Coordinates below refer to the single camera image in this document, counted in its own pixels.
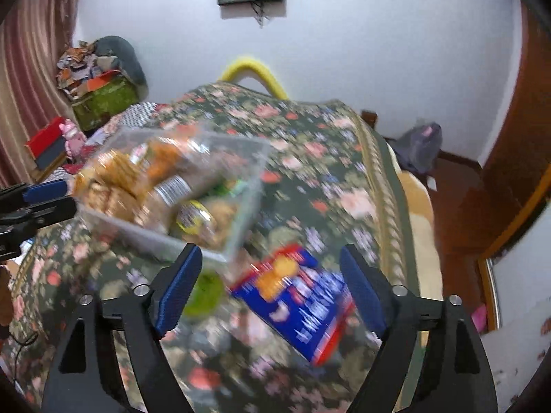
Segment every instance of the blue gripper pad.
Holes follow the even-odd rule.
[[[151,283],[149,316],[159,339],[176,327],[202,267],[201,249],[188,244],[176,261],[162,269]]]
[[[392,286],[379,269],[365,262],[354,245],[341,249],[339,265],[365,327],[384,339],[395,316]]]
[[[53,182],[33,185],[23,195],[28,205],[37,205],[53,199],[59,199],[67,194],[67,182],[55,180]]]

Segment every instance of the pink toy pig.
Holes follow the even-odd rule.
[[[86,143],[86,136],[78,130],[78,127],[70,119],[60,124],[60,130],[65,138],[65,152],[71,160],[76,160],[81,153],[82,146]]]

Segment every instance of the wooden floor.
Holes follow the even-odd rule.
[[[444,296],[459,295],[472,313],[484,303],[476,259],[502,232],[503,219],[514,207],[493,197],[477,171],[467,165],[438,158],[431,174],[437,186],[429,194]]]

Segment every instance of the checkered cloth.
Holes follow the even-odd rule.
[[[107,123],[101,129],[98,129],[86,142],[86,144],[103,144],[107,138],[109,138],[117,129],[120,127],[142,127],[147,121],[151,119],[152,114],[155,112],[157,104],[152,102],[144,102],[142,104],[134,104],[133,106],[128,107],[120,115],[116,115],[113,119],[114,123]],[[104,129],[110,125],[108,128],[110,133],[104,132]],[[51,182],[53,180],[67,180],[72,177],[71,174],[67,173],[62,167],[57,168],[53,171],[48,178],[44,180],[44,183]]]

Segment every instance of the barcode label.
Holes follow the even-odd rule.
[[[191,188],[181,176],[173,176],[155,187],[155,191],[161,196],[167,206],[171,207],[186,194],[191,192]]]

